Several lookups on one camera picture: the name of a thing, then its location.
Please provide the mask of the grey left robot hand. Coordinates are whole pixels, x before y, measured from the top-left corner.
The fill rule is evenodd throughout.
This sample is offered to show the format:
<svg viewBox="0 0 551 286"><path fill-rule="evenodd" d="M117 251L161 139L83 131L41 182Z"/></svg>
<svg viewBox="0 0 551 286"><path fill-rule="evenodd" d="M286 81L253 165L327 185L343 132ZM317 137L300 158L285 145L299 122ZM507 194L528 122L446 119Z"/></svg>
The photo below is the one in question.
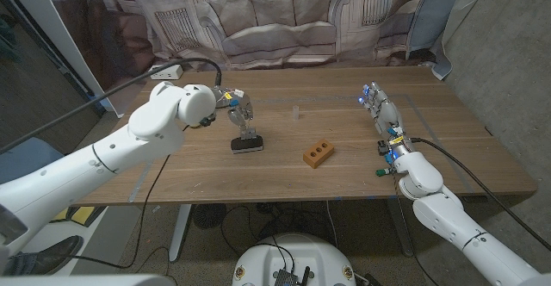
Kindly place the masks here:
<svg viewBox="0 0 551 286"><path fill-rule="evenodd" d="M240 89L213 88L217 109L227 109L228 118L238 126L241 140L252 140L257 137L256 129L250 126L253 119L253 108L249 96Z"/></svg>

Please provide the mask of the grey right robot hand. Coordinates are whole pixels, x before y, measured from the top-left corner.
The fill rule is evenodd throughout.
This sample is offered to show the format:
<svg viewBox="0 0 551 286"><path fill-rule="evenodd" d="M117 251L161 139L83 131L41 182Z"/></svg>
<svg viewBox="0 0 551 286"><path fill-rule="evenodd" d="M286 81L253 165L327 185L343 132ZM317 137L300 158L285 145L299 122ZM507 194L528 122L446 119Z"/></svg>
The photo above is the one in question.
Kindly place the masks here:
<svg viewBox="0 0 551 286"><path fill-rule="evenodd" d="M404 122L395 104L375 82L362 87L358 102L369 112L375 129L395 158L415 152L411 139L406 135Z"/></svg>

